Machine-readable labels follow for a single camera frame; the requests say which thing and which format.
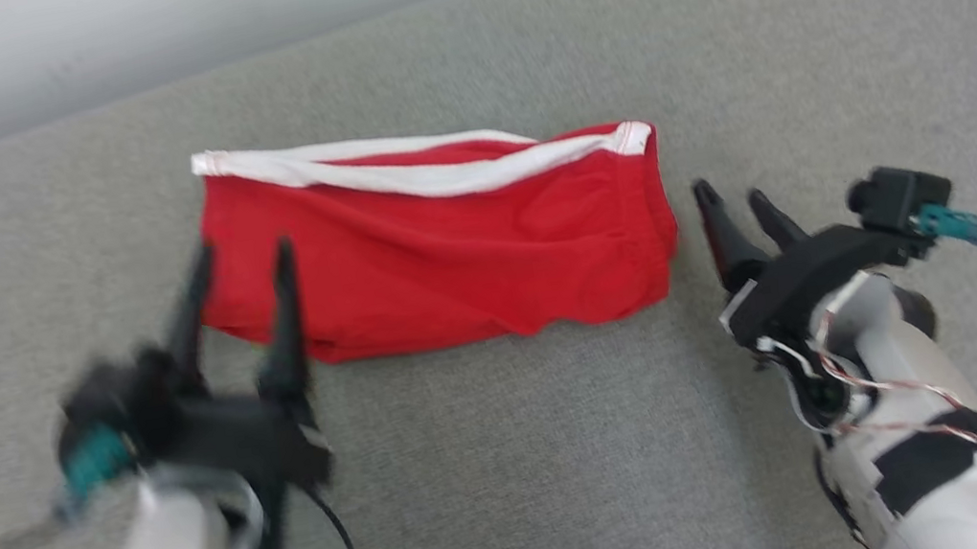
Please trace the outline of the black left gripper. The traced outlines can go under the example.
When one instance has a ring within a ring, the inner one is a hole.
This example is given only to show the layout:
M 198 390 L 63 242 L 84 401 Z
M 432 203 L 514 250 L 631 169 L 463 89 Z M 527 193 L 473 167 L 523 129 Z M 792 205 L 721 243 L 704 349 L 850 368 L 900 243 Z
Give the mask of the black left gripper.
M 203 309 L 214 248 L 201 243 L 167 336 L 144 348 L 127 378 L 125 414 L 135 459 L 280 478 L 300 488 L 329 482 L 333 453 L 307 397 L 308 362 L 296 253 L 275 254 L 274 321 L 256 394 L 215 395 L 200 370 Z

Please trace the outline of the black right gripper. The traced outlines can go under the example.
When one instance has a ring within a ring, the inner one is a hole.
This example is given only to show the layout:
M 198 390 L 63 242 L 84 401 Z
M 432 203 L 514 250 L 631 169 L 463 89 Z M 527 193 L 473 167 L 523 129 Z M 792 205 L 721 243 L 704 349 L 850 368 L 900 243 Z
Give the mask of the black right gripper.
M 709 180 L 696 178 L 692 192 L 722 288 L 737 295 L 753 285 L 738 304 L 728 305 L 732 311 L 726 331 L 746 349 L 771 331 L 803 332 L 824 296 L 858 271 L 906 263 L 902 236 L 834 225 L 809 237 L 763 190 L 750 190 L 746 200 L 757 225 L 783 252 L 771 259 L 732 221 L 727 203 Z

